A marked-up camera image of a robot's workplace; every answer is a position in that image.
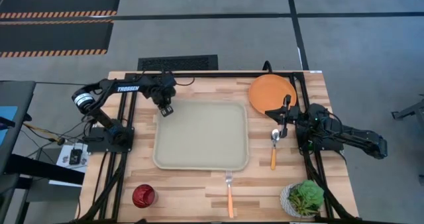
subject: fork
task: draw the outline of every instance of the fork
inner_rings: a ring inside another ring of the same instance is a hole
[[[230,218],[234,218],[233,196],[231,195],[231,184],[233,182],[233,175],[231,174],[231,171],[225,171],[225,182],[227,183],[228,189],[228,214]]]

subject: spoon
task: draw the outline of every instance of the spoon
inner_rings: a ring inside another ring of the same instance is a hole
[[[271,170],[275,170],[276,158],[277,158],[276,144],[280,140],[280,132],[277,129],[274,129],[271,132],[271,140],[272,140]]]

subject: red cup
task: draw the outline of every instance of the red cup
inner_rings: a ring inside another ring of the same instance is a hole
[[[154,191],[152,186],[142,184],[138,186],[132,193],[132,202],[136,207],[146,208],[158,200],[158,193]]]

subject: succulent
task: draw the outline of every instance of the succulent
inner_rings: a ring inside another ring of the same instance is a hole
[[[300,215],[313,215],[318,213],[324,202],[324,190],[315,182],[306,180],[290,190],[288,199]]]

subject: beige tray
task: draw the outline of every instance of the beige tray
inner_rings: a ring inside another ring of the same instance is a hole
[[[175,99],[172,107],[171,115],[157,115],[157,167],[237,171],[247,165],[247,114],[242,103]]]

